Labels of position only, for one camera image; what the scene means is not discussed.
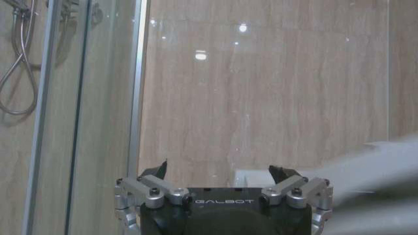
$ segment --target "tiled wall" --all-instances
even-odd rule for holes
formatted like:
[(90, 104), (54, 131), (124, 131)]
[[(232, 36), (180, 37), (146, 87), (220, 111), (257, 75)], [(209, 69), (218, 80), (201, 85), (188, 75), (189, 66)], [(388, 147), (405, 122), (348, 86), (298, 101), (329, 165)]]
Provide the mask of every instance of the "tiled wall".
[[(15, 62), (11, 45), (13, 7), (0, 1), (0, 76)], [(47, 18), (46, 4), (39, 4), (35, 30), (30, 50), (34, 64), (42, 63), (45, 22)], [(39, 70), (35, 70), (39, 82)], [(3, 103), (17, 110), (31, 104), (33, 90), (29, 74), (19, 67), (7, 82), (0, 94)], [(0, 110), (0, 234), (21, 234), (29, 182), (29, 168), (33, 147), (34, 118), (11, 116)]]
[(225, 186), (387, 140), (388, 7), (152, 1), (140, 172), (169, 159), (180, 185)]
[(391, 137), (418, 131), (418, 1), (391, 1)]

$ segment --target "beige marble tile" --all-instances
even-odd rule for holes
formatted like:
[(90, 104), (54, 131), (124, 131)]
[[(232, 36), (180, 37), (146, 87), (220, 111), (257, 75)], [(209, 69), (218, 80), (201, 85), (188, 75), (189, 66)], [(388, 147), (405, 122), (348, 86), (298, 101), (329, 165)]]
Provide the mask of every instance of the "beige marble tile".
[[(169, 159), (182, 186), (225, 186), (236, 168), (314, 167), (387, 139), (387, 32), (348, 34), (349, 1), (292, 3), (284, 28), (156, 20), (140, 172)], [(310, 19), (286, 19), (296, 7)]]
[(387, 32), (387, 0), (284, 0), (284, 27), (348, 35)]
[(418, 130), (418, 2), (391, 1), (391, 137)]

